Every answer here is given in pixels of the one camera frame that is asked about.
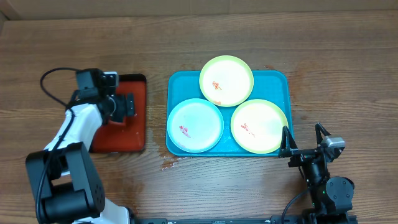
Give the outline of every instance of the tray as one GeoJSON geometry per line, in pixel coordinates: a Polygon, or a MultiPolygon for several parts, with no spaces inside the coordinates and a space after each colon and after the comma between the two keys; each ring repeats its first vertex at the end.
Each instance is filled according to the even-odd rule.
{"type": "MultiPolygon", "coordinates": [[[[180,71],[174,73],[169,80],[167,94],[167,118],[171,110],[184,100],[191,98],[206,99],[199,87],[200,71],[180,71]]],[[[290,109],[289,87],[286,77],[276,70],[253,70],[254,86],[253,91],[247,100],[263,99],[275,103],[286,115],[289,124],[289,131],[294,136],[292,110],[290,109]]],[[[179,149],[169,138],[166,130],[166,146],[176,156],[208,156],[208,157],[229,157],[229,156],[278,156],[279,150],[268,154],[254,154],[244,150],[237,144],[231,133],[231,117],[238,106],[221,107],[221,114],[224,119],[224,131],[220,141],[215,147],[206,152],[189,153],[179,149]]]]}

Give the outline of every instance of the light blue plate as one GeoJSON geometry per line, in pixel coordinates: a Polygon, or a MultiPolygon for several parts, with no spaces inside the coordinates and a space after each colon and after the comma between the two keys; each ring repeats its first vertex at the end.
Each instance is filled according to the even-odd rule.
{"type": "Polygon", "coordinates": [[[207,100],[189,99],[179,103],[167,119],[167,134],[181,150],[205,152],[221,139],[223,115],[207,100]]]}
{"type": "MultiPolygon", "coordinates": [[[[205,99],[200,91],[199,76],[200,71],[181,71],[170,77],[167,95],[167,118],[173,108],[184,100],[191,98],[205,99]]],[[[253,76],[253,91],[247,100],[263,99],[276,104],[284,112],[289,124],[289,131],[294,135],[289,88],[284,74],[275,70],[253,70],[253,76]]],[[[172,142],[166,131],[167,149],[176,156],[278,156],[278,149],[267,154],[255,154],[243,149],[235,141],[231,133],[231,117],[236,107],[218,107],[223,115],[224,131],[220,141],[210,150],[201,153],[183,151],[172,142]]]]}

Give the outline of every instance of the wood grain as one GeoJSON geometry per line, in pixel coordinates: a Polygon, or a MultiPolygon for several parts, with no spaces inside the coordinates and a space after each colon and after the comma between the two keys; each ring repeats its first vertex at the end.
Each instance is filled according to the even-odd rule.
{"type": "MultiPolygon", "coordinates": [[[[398,218],[398,11],[10,21],[0,36],[0,222],[35,223],[24,159],[41,150],[63,109],[39,88],[55,67],[96,67],[147,77],[142,154],[92,154],[106,195],[139,217],[238,218],[281,214],[305,184],[287,159],[183,158],[165,147],[167,82],[218,55],[289,79],[294,131],[315,145],[321,121],[347,142],[330,167],[356,184],[361,223],[398,218]]],[[[68,99],[73,74],[45,81],[68,99]]],[[[289,213],[310,206],[309,198],[289,213]]]]}

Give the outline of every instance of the wire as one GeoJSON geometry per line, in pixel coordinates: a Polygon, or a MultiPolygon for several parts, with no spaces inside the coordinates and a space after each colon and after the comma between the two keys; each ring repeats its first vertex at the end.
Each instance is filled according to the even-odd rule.
{"type": "MultiPolygon", "coordinates": [[[[55,69],[51,69],[51,70],[45,72],[42,75],[42,78],[40,78],[40,87],[43,90],[43,92],[47,96],[49,96],[51,99],[57,101],[58,103],[60,103],[64,107],[67,107],[66,103],[64,103],[62,100],[58,99],[57,97],[53,96],[53,94],[49,93],[45,89],[45,87],[43,85],[44,78],[48,74],[50,74],[52,72],[55,72],[55,71],[59,71],[59,70],[71,70],[71,71],[75,71],[75,72],[79,71],[79,69],[75,69],[75,68],[55,68],[55,69]]],[[[57,143],[54,145],[54,147],[50,151],[49,156],[47,157],[47,160],[45,161],[42,175],[40,176],[39,188],[37,189],[37,194],[36,194],[36,216],[37,216],[37,221],[39,222],[39,224],[42,224],[42,220],[41,220],[41,216],[40,216],[40,201],[41,201],[41,198],[42,198],[42,191],[43,191],[45,174],[47,173],[47,169],[49,168],[50,161],[52,160],[52,157],[53,157],[53,154],[54,154],[54,150],[56,150],[59,147],[59,145],[61,145],[61,142],[63,141],[63,139],[67,135],[67,132],[69,131],[70,127],[72,126],[73,120],[75,119],[75,113],[73,112],[73,110],[71,108],[68,108],[68,110],[71,112],[72,117],[70,118],[68,126],[65,128],[65,130],[63,131],[63,133],[59,137],[59,140],[57,141],[57,143]]]]}
{"type": "Polygon", "coordinates": [[[300,197],[302,197],[303,195],[305,195],[308,191],[312,190],[314,187],[320,185],[322,183],[322,181],[325,179],[326,175],[327,175],[327,162],[326,162],[326,156],[325,156],[325,152],[321,151],[322,153],[322,158],[323,158],[323,165],[324,165],[324,170],[323,170],[323,175],[322,178],[318,181],[318,183],[316,183],[315,185],[312,185],[311,187],[307,188],[306,190],[304,190],[303,192],[299,193],[298,195],[296,195],[296,197],[294,197],[285,207],[284,212],[282,213],[282,216],[280,217],[280,222],[281,224],[285,223],[285,216],[286,216],[286,212],[289,209],[289,207],[300,197]]]}

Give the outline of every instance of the black cable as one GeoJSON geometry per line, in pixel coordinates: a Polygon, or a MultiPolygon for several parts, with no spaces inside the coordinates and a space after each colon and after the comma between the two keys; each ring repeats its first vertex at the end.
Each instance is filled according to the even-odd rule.
{"type": "Polygon", "coordinates": [[[316,183],[315,185],[312,185],[311,187],[307,188],[306,190],[304,190],[303,192],[299,193],[298,195],[296,195],[296,197],[294,197],[285,207],[284,212],[282,213],[282,216],[280,217],[280,221],[281,224],[285,223],[285,216],[286,216],[286,212],[289,209],[289,207],[300,197],[302,197],[303,195],[305,195],[308,191],[312,190],[314,187],[320,185],[322,183],[322,181],[325,179],[326,175],[327,175],[327,163],[326,163],[326,156],[325,156],[325,152],[323,152],[321,150],[322,153],[322,157],[323,157],[323,165],[324,165],[324,170],[323,170],[323,175],[322,178],[319,180],[318,183],[316,183]]]}
{"type": "MultiPolygon", "coordinates": [[[[52,73],[52,72],[55,72],[55,71],[59,71],[59,70],[71,70],[71,71],[75,71],[75,72],[79,71],[79,69],[75,69],[75,68],[55,68],[55,69],[51,69],[51,70],[45,72],[45,73],[42,75],[42,78],[40,78],[40,87],[41,87],[41,89],[43,90],[43,92],[44,92],[47,96],[49,96],[51,99],[57,101],[58,103],[60,103],[60,104],[63,105],[64,107],[67,107],[67,104],[66,104],[66,103],[64,103],[62,100],[58,99],[57,97],[53,96],[51,93],[49,93],[49,92],[44,88],[44,85],[43,85],[44,78],[45,78],[48,74],[50,74],[50,73],[52,73]]],[[[71,108],[69,108],[68,110],[71,112],[72,117],[70,118],[70,121],[69,121],[69,123],[68,123],[68,126],[65,128],[65,130],[63,131],[63,133],[62,133],[61,136],[59,137],[59,140],[57,141],[57,143],[54,145],[54,147],[53,147],[52,150],[50,151],[49,156],[48,156],[47,160],[45,161],[42,175],[41,175],[41,177],[40,177],[39,188],[37,189],[37,194],[36,194],[36,216],[37,216],[37,221],[39,222],[39,224],[42,224],[42,220],[41,220],[41,217],[40,217],[40,201],[41,201],[41,197],[42,197],[42,191],[43,191],[43,184],[44,184],[45,174],[46,174],[46,172],[47,172],[47,169],[49,168],[49,164],[50,164],[50,161],[52,160],[54,150],[56,150],[56,149],[59,147],[59,145],[61,144],[61,142],[63,141],[63,139],[64,139],[65,136],[67,135],[68,130],[69,130],[70,127],[72,126],[73,120],[75,119],[75,113],[73,112],[73,110],[72,110],[71,108]]]]}

